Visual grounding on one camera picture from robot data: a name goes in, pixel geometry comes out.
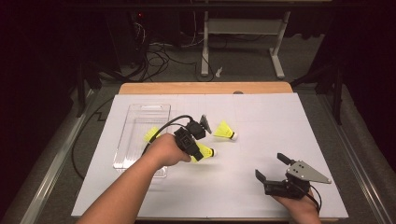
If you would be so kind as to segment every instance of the clear plastic container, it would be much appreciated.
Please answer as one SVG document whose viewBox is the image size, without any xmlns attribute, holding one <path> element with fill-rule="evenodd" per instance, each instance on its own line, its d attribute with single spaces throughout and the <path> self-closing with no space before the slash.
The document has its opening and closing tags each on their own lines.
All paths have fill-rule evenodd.
<svg viewBox="0 0 396 224">
<path fill-rule="evenodd" d="M 143 153 L 146 133 L 153 127 L 160 129 L 169 121 L 170 105 L 130 105 L 124 123 L 113 167 L 121 174 L 134 164 Z M 167 167 L 158 170 L 154 177 L 166 177 Z"/>
</svg>

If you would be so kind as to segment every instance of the forearm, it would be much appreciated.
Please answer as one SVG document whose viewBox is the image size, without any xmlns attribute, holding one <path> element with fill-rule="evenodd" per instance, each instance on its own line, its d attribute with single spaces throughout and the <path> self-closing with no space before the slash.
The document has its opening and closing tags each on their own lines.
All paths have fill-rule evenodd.
<svg viewBox="0 0 396 224">
<path fill-rule="evenodd" d="M 142 157 L 86 211 L 78 223 L 133 223 L 158 164 Z"/>
<path fill-rule="evenodd" d="M 291 217 L 294 220 L 295 224 L 320 224 L 320 218 L 318 216 L 318 212 L 314 211 L 305 211 L 301 213 L 293 213 L 290 211 Z"/>
</svg>

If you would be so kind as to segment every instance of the wire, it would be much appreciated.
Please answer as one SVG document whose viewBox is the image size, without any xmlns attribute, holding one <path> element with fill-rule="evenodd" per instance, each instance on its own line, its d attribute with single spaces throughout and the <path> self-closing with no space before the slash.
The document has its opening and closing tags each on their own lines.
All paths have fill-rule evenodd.
<svg viewBox="0 0 396 224">
<path fill-rule="evenodd" d="M 134 38 L 134 39 L 137 39 L 137 37 L 140 35 L 140 27 L 141 27 L 142 25 L 140 25 L 140 26 L 138 26 L 139 27 L 139 30 L 137 30 L 137 34 L 136 34 L 136 37 Z"/>
<path fill-rule="evenodd" d="M 157 138 L 158 134 L 160 134 L 160 132 L 163 131 L 163 129 L 173 125 L 173 122 L 177 121 L 178 119 L 189 119 L 190 121 L 193 121 L 193 118 L 189 115 L 180 115 L 174 119 L 169 120 L 168 122 L 166 122 L 154 135 L 152 135 L 152 137 L 150 138 L 150 140 L 148 141 L 148 143 L 145 146 L 145 149 L 143 149 L 142 152 L 142 156 L 146 153 L 146 151 L 149 148 L 149 145 L 154 142 L 154 140 Z"/>
<path fill-rule="evenodd" d="M 134 22 L 134 24 L 139 27 L 139 33 L 140 33 L 140 29 L 143 30 L 143 36 L 142 36 L 142 44 L 143 44 L 145 42 L 145 39 L 146 39 L 146 30 L 140 23 Z"/>
<path fill-rule="evenodd" d="M 72 153 L 71 153 L 71 159 L 72 159 L 72 163 L 73 163 L 73 169 L 75 170 L 76 174 L 78 175 L 78 177 L 80 177 L 82 180 L 84 180 L 85 176 L 78 170 L 77 166 L 76 166 L 76 160 L 75 160 L 75 148 L 76 148 L 76 142 L 79 139 L 79 137 L 81 136 L 82 131 L 85 129 L 85 127 L 87 126 L 87 124 L 89 123 L 89 121 L 91 120 L 91 118 L 94 115 L 99 115 L 99 118 L 97 121 L 106 121 L 106 119 L 102 119 L 102 112 L 98 112 L 105 104 L 107 104 L 108 102 L 110 102 L 111 100 L 114 99 L 114 96 L 111 97 L 110 99 L 106 100 L 104 103 L 102 103 L 101 105 L 99 105 L 99 107 L 93 111 L 93 113 L 88 117 L 87 121 L 84 123 L 84 125 L 79 129 L 78 135 L 76 136 L 76 139 L 73 143 L 72 146 Z"/>
<path fill-rule="evenodd" d="M 224 46 L 221 46 L 221 47 L 213 47 L 213 46 L 209 46 L 208 45 L 208 47 L 210 48 L 210 49 L 226 49 L 227 48 L 227 46 L 228 46 L 228 39 L 227 39 L 227 37 L 225 36 L 225 35 L 211 35 L 212 37 L 218 37 L 218 38 L 220 38 L 220 39 L 223 39 L 224 40 Z"/>
<path fill-rule="evenodd" d="M 201 44 L 202 42 L 204 42 L 204 39 L 202 38 L 200 41 L 195 42 L 195 44 L 189 44 L 189 45 L 183 45 L 181 46 L 182 48 L 188 48 L 188 47 L 192 47 L 192 46 L 197 46 L 199 44 Z"/>
<path fill-rule="evenodd" d="M 197 73 L 197 62 L 194 62 L 194 63 L 183 63 L 183 62 L 181 62 L 181 61 L 178 61 L 178 60 L 173 59 L 173 58 L 166 52 L 166 47 L 165 47 L 165 44 L 164 44 L 164 43 L 162 43 L 161 45 L 160 45 L 160 44 L 156 44 L 156 45 L 153 45 L 152 47 L 160 47 L 160 48 L 159 48 L 159 49 L 156 49 L 156 50 L 149 50 L 149 51 L 148 51 L 148 53 L 155 55 L 154 57 L 151 57 L 151 58 L 148 60 L 148 64 L 151 65 L 151 66 L 153 66 L 153 67 L 156 66 L 156 67 L 158 67 L 158 68 L 157 68 L 157 70 L 156 70 L 154 73 L 148 74 L 148 76 L 147 76 L 146 78 L 144 78 L 144 81 L 146 81 L 146 80 L 148 80 L 148 79 L 151 80 L 151 81 L 153 81 L 151 78 L 152 78 L 152 77 L 155 77 L 155 76 L 159 75 L 160 73 L 162 73 L 163 71 L 165 71 L 166 68 L 169 66 L 169 61 L 174 62 L 174 63 L 185 64 L 185 65 L 193 65 L 193 66 L 194 66 L 194 76 L 196 77 L 196 73 Z M 161 62 L 161 63 L 159 63 L 159 64 L 154 64 L 154 63 L 152 62 L 152 60 L 155 60 L 155 59 L 160 59 L 160 62 Z"/>
<path fill-rule="evenodd" d="M 257 40 L 259 40 L 259 39 L 261 39 L 263 37 L 267 37 L 267 35 L 259 35 L 259 36 L 255 37 L 253 39 L 245 39 L 245 38 L 239 38 L 239 37 L 236 37 L 236 36 L 238 36 L 238 35 L 230 35 L 230 36 L 227 36 L 226 38 L 230 38 L 232 40 L 243 41 L 243 42 L 250 42 L 250 41 L 257 41 Z"/>
<path fill-rule="evenodd" d="M 321 209 L 321 206 L 322 206 L 322 200 L 321 200 L 321 196 L 320 196 L 320 194 L 319 194 L 319 191 L 318 191 L 317 189 L 315 189 L 315 187 L 312 186 L 312 185 L 311 185 L 311 188 L 314 189 L 314 190 L 317 192 L 317 195 L 318 195 L 318 197 L 319 197 L 319 210 L 320 210 L 320 209 Z"/>
<path fill-rule="evenodd" d="M 190 45 L 192 45 L 192 43 L 194 43 L 195 36 L 196 36 L 196 33 L 197 33 L 197 20 L 196 20 L 196 17 L 195 17 L 195 11 L 192 12 L 192 15 L 194 16 L 194 38 L 192 39 Z"/>
<path fill-rule="evenodd" d="M 207 82 L 210 82 L 210 81 L 212 81 L 212 80 L 215 78 L 215 73 L 213 72 L 212 66 L 210 66 L 210 63 L 207 61 L 207 59 L 205 59 L 204 55 L 202 55 L 202 59 L 204 59 L 204 61 L 207 63 L 207 66 L 209 66 L 209 71 L 210 71 L 210 73 L 212 74 L 212 78 L 210 78 L 210 79 L 207 81 Z"/>
<path fill-rule="evenodd" d="M 293 185 L 295 188 L 297 188 L 297 190 L 299 190 L 301 193 L 303 193 L 303 194 L 304 194 L 306 197 L 308 197 L 312 202 L 314 202 L 314 204 L 315 204 L 315 206 L 316 206 L 316 208 L 317 208 L 317 212 L 318 212 L 318 214 L 319 214 L 320 208 L 321 208 L 321 198 L 320 198 L 320 196 L 319 196 L 319 198 L 320 198 L 320 204 L 318 204 L 318 201 L 317 201 L 314 197 L 312 197 L 308 192 L 305 192 L 303 189 L 301 189 L 300 186 L 294 184 L 292 181 L 290 181 L 290 184 Z"/>
<path fill-rule="evenodd" d="M 142 82 L 142 77 L 144 77 L 146 71 L 147 71 L 147 60 L 143 60 L 142 65 L 140 65 L 138 67 L 137 70 L 133 71 L 131 74 L 124 76 L 118 72 L 112 71 L 104 66 L 102 66 L 99 63 L 96 62 L 89 62 L 89 64 L 93 67 L 96 67 L 98 70 L 103 71 L 104 73 L 108 74 L 109 76 L 113 77 L 113 79 L 111 79 L 111 77 L 103 77 L 100 75 L 101 78 L 103 79 L 107 79 L 107 80 L 117 80 L 121 83 L 125 83 L 125 82 Z M 130 77 L 134 77 L 139 75 L 141 76 L 141 78 L 139 78 L 138 80 L 132 80 L 130 79 Z"/>
</svg>

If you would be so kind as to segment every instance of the white cork tip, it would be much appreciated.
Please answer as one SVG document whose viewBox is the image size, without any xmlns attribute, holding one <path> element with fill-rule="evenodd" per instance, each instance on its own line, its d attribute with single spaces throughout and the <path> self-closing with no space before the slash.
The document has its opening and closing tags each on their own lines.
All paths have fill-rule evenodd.
<svg viewBox="0 0 396 224">
<path fill-rule="evenodd" d="M 232 140 L 236 140 L 238 138 L 238 134 L 237 133 L 233 133 L 233 138 L 231 138 Z"/>
</svg>

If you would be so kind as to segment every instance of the human arm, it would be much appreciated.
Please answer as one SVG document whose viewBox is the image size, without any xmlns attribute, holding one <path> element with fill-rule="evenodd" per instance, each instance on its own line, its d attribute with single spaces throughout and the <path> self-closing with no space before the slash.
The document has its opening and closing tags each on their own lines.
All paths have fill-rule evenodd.
<svg viewBox="0 0 396 224">
<path fill-rule="evenodd" d="M 316 205 L 311 199 L 304 196 L 300 200 L 272 196 L 275 200 L 285 206 L 296 224 L 318 224 L 321 223 Z"/>
<path fill-rule="evenodd" d="M 161 135 L 99 196 L 77 223 L 134 223 L 155 172 L 163 166 L 190 160 L 191 157 L 177 147 L 172 134 Z"/>
</svg>

